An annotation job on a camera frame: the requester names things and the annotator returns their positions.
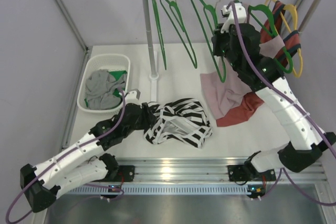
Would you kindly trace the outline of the black white striped tank top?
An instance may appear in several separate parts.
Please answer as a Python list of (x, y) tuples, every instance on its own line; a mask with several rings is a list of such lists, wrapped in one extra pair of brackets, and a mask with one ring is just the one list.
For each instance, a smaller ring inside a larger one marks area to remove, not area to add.
[(195, 98), (182, 98), (166, 104), (150, 102), (149, 109), (156, 121), (144, 132), (144, 139), (153, 145), (173, 139), (202, 148), (213, 134), (205, 110)]

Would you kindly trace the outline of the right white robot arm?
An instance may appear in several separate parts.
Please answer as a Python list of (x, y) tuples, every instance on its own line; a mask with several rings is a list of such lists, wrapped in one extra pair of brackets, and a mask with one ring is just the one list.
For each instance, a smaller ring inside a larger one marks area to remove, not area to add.
[(221, 23), (214, 30), (212, 43), (214, 55), (228, 60), (289, 136), (288, 144), (248, 157), (243, 165), (247, 179), (258, 180), (264, 172), (277, 168), (299, 173), (335, 143), (335, 134), (319, 128), (292, 93), (281, 63), (262, 53), (260, 33), (253, 25)]

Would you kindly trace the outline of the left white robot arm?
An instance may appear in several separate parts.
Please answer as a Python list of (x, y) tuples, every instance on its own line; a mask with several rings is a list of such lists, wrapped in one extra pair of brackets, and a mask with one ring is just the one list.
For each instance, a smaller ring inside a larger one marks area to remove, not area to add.
[(20, 186), (32, 212), (49, 208), (62, 195), (84, 184), (116, 179), (119, 164), (108, 149), (132, 132), (145, 132), (155, 123), (154, 110), (147, 103), (129, 103), (53, 158), (35, 166), (23, 166)]

